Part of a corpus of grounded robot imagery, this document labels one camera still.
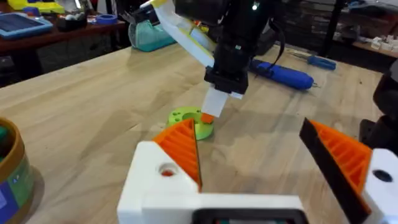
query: blue tablet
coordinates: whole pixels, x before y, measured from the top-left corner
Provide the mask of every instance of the blue tablet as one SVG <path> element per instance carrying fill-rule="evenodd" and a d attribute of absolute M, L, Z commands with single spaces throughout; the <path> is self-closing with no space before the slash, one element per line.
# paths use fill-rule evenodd
<path fill-rule="evenodd" d="M 0 14 L 0 36 L 6 40 L 20 39 L 52 30 L 52 23 L 41 18 L 12 12 Z"/>

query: green 3d printed part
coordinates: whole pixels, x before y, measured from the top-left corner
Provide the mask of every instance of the green 3d printed part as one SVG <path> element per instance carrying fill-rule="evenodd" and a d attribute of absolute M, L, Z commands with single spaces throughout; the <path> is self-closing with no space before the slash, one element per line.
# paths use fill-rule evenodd
<path fill-rule="evenodd" d="M 193 118 L 193 120 L 195 121 L 196 139 L 202 140 L 207 138 L 213 132 L 213 123 L 211 124 L 203 123 L 200 117 L 201 117 L 200 108 L 194 106 L 176 108 L 169 115 L 169 119 L 167 120 L 167 127 L 184 119 Z"/>

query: blue tape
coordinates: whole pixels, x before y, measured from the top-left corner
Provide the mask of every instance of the blue tape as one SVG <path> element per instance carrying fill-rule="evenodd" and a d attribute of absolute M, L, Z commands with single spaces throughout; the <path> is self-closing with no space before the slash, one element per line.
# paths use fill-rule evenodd
<path fill-rule="evenodd" d="M 115 15 L 103 14 L 103 15 L 98 15 L 96 17 L 96 20 L 97 20 L 97 24 L 109 25 L 109 24 L 117 23 L 118 17 Z"/>

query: orange ribbed part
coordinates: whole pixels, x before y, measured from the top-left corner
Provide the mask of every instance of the orange ribbed part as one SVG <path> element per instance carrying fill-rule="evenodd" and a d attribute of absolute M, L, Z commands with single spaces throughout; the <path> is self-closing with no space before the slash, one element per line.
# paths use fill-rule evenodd
<path fill-rule="evenodd" d="M 185 119 L 158 134 L 156 142 L 201 188 L 199 157 L 193 119 Z"/>
<path fill-rule="evenodd" d="M 357 140 L 316 121 L 310 121 L 318 138 L 332 155 L 341 172 L 358 196 L 361 196 L 372 150 Z"/>

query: tape roll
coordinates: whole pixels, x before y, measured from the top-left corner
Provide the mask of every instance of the tape roll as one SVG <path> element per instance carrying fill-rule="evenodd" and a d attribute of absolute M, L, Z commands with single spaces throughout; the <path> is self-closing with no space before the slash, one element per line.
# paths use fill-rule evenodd
<path fill-rule="evenodd" d="M 118 17 L 110 14 L 103 14 L 96 16 L 97 24 L 109 25 L 118 22 Z"/>
<path fill-rule="evenodd" d="M 0 118 L 0 126 L 9 132 L 2 144 L 12 146 L 0 162 L 0 223 L 20 223 L 32 205 L 34 176 L 16 125 Z"/>

